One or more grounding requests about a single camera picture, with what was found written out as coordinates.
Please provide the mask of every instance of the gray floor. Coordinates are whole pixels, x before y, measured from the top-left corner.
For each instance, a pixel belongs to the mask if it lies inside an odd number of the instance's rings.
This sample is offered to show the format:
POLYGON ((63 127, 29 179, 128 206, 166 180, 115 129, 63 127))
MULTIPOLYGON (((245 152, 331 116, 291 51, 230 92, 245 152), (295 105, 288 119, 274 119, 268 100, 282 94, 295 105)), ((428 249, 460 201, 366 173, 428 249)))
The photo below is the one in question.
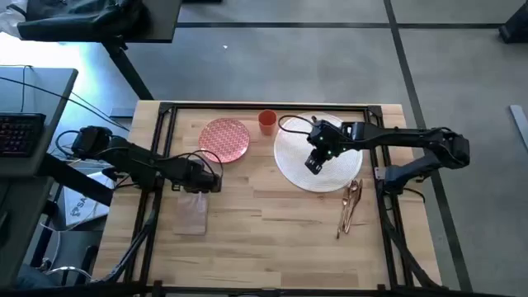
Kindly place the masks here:
MULTIPOLYGON (((185 6, 180 21, 387 21, 382 0, 224 1, 185 6)), ((523 2, 392 1, 399 22, 476 24, 504 22, 523 2)), ((528 153, 507 111, 511 104, 528 111, 528 45, 504 45, 488 29, 400 34, 427 126, 449 126, 471 141, 472 164, 441 176, 474 289, 528 295, 528 153)), ((137 101, 98 44, 2 34, 0 44, 0 64, 78 69, 74 91, 106 112, 137 101)), ((181 28, 170 45, 130 45, 127 54, 160 100, 398 103, 415 125, 389 29, 181 28)), ((85 125, 79 112, 69 106, 61 129, 85 125)), ((426 194, 442 280, 457 288, 429 187, 426 194)), ((81 248, 78 240, 68 245, 81 248)))

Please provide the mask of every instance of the orange cup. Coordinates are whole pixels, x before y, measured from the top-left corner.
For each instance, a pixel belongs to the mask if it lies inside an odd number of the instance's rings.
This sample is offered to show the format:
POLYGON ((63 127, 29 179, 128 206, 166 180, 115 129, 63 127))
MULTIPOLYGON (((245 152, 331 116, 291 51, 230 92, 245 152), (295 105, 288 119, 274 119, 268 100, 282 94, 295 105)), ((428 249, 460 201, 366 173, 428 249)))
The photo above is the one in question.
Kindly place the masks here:
POLYGON ((264 135, 273 134, 273 130, 277 124, 277 114, 271 110, 261 111, 258 114, 258 124, 261 127, 261 132, 264 135))

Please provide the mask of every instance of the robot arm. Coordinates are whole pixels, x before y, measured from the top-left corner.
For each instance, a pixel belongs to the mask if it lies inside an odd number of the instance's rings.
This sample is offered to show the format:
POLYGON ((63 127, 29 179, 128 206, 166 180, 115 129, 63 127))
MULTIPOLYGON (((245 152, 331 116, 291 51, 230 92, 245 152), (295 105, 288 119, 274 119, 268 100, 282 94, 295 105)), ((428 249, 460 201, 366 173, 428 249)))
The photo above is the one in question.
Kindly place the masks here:
POLYGON ((441 167, 458 169, 469 165, 469 141, 447 128, 385 129, 365 122, 343 122, 336 127, 315 117, 312 121, 307 140, 314 149, 305 165, 313 174, 318 174, 326 161, 350 149, 373 149, 379 145, 425 148, 432 152, 401 167, 386 168, 384 190, 395 194, 401 194, 414 177, 427 178, 441 167))
POLYGON ((190 153, 164 158, 145 148, 112 135, 104 127, 88 126, 80 129, 72 145, 73 154, 81 159, 103 160, 114 166, 103 171, 115 180, 116 172, 127 172, 145 190, 155 187, 157 176, 167 178, 174 186, 183 186, 190 193, 220 192, 222 179, 204 170, 204 163, 190 160, 190 153))

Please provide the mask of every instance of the red patterned plate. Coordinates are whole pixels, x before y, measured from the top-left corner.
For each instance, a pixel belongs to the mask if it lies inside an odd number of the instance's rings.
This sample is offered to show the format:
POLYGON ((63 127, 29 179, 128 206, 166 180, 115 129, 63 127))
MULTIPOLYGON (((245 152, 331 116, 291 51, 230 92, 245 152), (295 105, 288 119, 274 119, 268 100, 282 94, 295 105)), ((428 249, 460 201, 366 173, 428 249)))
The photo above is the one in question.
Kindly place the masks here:
MULTIPOLYGON (((222 163, 232 162, 242 157, 249 146, 249 131, 239 120, 217 119, 211 121, 201 131, 198 139, 200 149, 216 153, 222 163)), ((218 162, 210 153, 204 155, 213 162, 218 162)))

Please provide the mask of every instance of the white woven placemat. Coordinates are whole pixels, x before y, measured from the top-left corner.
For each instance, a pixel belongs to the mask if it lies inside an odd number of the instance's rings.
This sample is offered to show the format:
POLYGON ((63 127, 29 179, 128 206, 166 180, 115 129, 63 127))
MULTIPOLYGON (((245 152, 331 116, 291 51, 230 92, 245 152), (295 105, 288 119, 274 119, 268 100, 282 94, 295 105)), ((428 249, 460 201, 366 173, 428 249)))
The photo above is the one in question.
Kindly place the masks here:
MULTIPOLYGON (((307 120, 312 116, 318 119, 327 120, 330 123, 340 126, 342 120, 336 116, 323 112, 309 112, 298 115, 307 120)), ((299 119, 290 118, 282 123, 288 130, 310 132, 312 126, 299 119)), ((342 153, 338 158, 333 158, 323 164, 323 169, 318 175, 314 175, 304 165, 306 159, 314 147, 306 141, 306 135, 288 133, 281 129, 275 138, 273 147, 277 167, 282 174, 294 185, 314 192, 329 192, 339 190, 347 186, 360 171, 363 162, 363 153, 349 150, 342 153)))

